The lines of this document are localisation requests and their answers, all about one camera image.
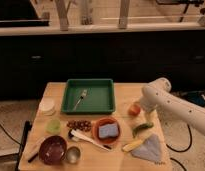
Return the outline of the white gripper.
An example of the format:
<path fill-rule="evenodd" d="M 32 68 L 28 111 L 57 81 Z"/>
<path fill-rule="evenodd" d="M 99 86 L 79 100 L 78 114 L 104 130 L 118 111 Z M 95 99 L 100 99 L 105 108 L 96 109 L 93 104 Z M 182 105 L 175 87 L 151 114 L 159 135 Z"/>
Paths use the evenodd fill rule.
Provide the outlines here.
<path fill-rule="evenodd" d="M 152 122 L 154 118 L 154 113 L 152 111 L 155 110 L 156 105 L 150 103 L 145 97 L 142 97 L 139 99 L 139 105 L 142 108 L 142 110 L 145 112 L 145 120 L 147 122 Z"/>

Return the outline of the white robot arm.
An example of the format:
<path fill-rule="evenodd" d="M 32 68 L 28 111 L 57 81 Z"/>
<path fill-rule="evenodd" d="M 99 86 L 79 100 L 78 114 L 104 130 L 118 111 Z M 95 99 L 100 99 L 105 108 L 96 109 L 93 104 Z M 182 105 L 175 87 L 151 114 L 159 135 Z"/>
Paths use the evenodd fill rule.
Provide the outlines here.
<path fill-rule="evenodd" d="M 164 77 L 145 84 L 141 89 L 140 107 L 146 113 L 161 107 L 177 115 L 205 136 L 205 108 L 172 95 L 171 88 L 170 81 Z"/>

